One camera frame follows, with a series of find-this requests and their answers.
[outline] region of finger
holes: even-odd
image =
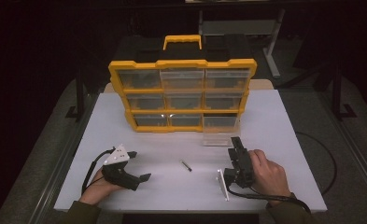
[[[260,161],[259,161],[259,157],[256,155],[256,153],[253,150],[249,151],[249,156],[250,156],[250,160],[252,161],[252,165],[253,167],[259,167],[260,166]]]
[[[259,158],[259,161],[260,161],[260,165],[261,166],[268,164],[268,160],[265,157],[265,153],[262,150],[255,149],[254,152],[256,153],[257,157]]]

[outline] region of metal leg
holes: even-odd
[[[272,33],[272,36],[271,36],[270,45],[267,48],[264,48],[262,50],[263,53],[264,53],[264,56],[265,56],[265,60],[267,61],[268,66],[270,67],[273,78],[279,78],[280,77],[278,68],[276,67],[276,64],[274,62],[273,49],[274,49],[276,39],[278,38],[279,30],[281,28],[282,20],[283,20],[284,15],[285,15],[285,9],[282,8],[282,9],[279,10],[278,19],[276,20],[276,23],[275,23],[275,26],[274,26],[274,30],[273,30],[273,33]]]

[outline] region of yellow handle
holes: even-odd
[[[201,36],[200,35],[168,35],[165,37],[165,40],[163,42],[163,50],[166,50],[166,45],[169,42],[198,42],[198,47],[200,49],[203,48],[201,44]]]

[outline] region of table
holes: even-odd
[[[250,91],[241,118],[241,140],[248,149],[261,148],[268,158],[285,167],[289,186],[313,212],[326,205],[291,127],[278,91]],[[226,202],[216,180],[217,170],[232,168],[226,147],[203,147],[202,134],[136,133],[124,117],[116,93],[101,93],[54,208],[67,210],[80,196],[91,162],[103,151],[124,144],[137,151],[125,167],[131,175],[151,173],[137,191],[113,193],[100,204],[122,213],[258,213],[266,201],[230,195]],[[98,169],[105,155],[97,164]],[[179,160],[192,168],[185,169]],[[250,192],[236,185],[232,190]]]

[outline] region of sleeve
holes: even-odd
[[[267,204],[267,211],[271,214],[276,224],[319,224],[319,222],[295,203],[280,203],[275,207]]]
[[[95,205],[74,201],[59,224],[95,224],[101,209]]]

